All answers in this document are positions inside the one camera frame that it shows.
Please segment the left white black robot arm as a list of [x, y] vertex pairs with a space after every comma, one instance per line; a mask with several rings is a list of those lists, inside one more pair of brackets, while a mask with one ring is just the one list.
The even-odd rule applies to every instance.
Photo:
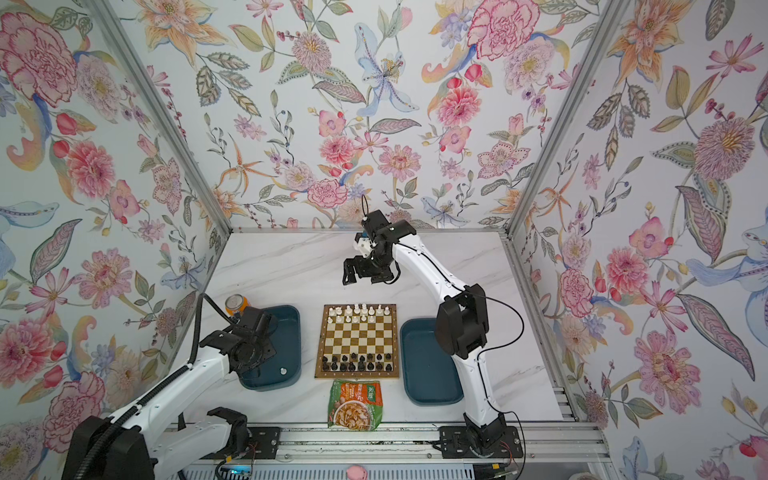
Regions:
[[277, 430], [257, 433], [246, 414], [227, 407], [173, 430], [171, 425], [201, 395], [231, 375], [252, 373], [268, 357], [275, 319], [249, 305], [224, 317], [227, 327], [202, 333], [203, 294], [195, 307], [193, 343], [186, 363], [143, 396], [108, 417], [90, 416], [75, 429], [65, 479], [166, 479], [205, 457], [221, 465], [254, 459], [277, 442]]

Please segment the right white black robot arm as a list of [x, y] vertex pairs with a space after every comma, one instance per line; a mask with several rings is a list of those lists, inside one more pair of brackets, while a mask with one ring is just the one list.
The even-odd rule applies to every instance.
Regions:
[[511, 411], [494, 405], [487, 379], [485, 354], [490, 322], [487, 302], [491, 299], [478, 285], [470, 285], [451, 273], [429, 251], [416, 229], [407, 221], [390, 222], [379, 210], [365, 213], [362, 230], [355, 235], [357, 254], [343, 263], [342, 284], [369, 279], [373, 284], [395, 283], [403, 270], [411, 272], [437, 302], [434, 337], [451, 357], [465, 402], [461, 443], [441, 441], [446, 458], [467, 453], [491, 458], [500, 448], [511, 460], [525, 458], [525, 440], [518, 416], [507, 423]]

